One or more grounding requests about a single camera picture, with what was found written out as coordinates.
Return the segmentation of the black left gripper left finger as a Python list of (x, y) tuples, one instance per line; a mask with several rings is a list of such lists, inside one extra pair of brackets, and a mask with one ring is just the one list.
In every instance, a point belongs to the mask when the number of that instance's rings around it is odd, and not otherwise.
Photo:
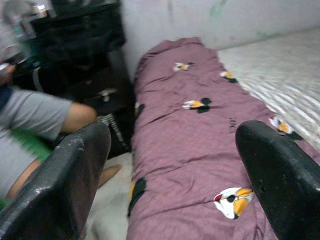
[(1, 239), (78, 240), (110, 148), (102, 122), (67, 135), (1, 211)]

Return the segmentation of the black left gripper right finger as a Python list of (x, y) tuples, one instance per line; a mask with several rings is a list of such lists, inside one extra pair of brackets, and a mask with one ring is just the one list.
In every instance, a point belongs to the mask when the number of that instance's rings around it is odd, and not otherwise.
[(278, 239), (320, 238), (320, 166), (298, 144), (266, 123), (243, 122), (238, 153)]

